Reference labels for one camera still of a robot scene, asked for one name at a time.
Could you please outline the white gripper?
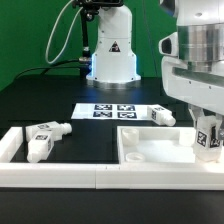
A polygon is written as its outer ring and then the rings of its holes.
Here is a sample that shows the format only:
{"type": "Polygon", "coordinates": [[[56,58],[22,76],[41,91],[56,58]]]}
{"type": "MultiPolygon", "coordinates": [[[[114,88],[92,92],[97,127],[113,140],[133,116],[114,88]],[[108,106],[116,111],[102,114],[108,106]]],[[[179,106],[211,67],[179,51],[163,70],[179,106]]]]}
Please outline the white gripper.
{"type": "Polygon", "coordinates": [[[178,58],[176,32],[161,39],[158,47],[163,55],[161,71],[166,94],[189,104],[194,128],[204,115],[203,109],[217,113],[217,138],[224,139],[224,61],[213,62],[211,72],[189,71],[187,63],[178,58]]]}

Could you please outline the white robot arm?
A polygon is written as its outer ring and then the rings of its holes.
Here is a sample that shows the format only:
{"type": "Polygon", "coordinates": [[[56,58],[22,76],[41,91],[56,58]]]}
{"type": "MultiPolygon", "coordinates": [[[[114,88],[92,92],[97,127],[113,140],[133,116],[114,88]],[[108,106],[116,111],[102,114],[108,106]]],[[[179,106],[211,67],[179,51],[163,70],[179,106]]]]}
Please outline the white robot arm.
{"type": "MultiPolygon", "coordinates": [[[[195,125],[205,110],[213,112],[216,137],[224,140],[224,0],[159,0],[159,5],[176,19],[176,31],[158,44],[163,88],[189,104],[195,125]]],[[[130,10],[102,2],[89,82],[116,87],[140,79],[131,36],[130,10]]]]}

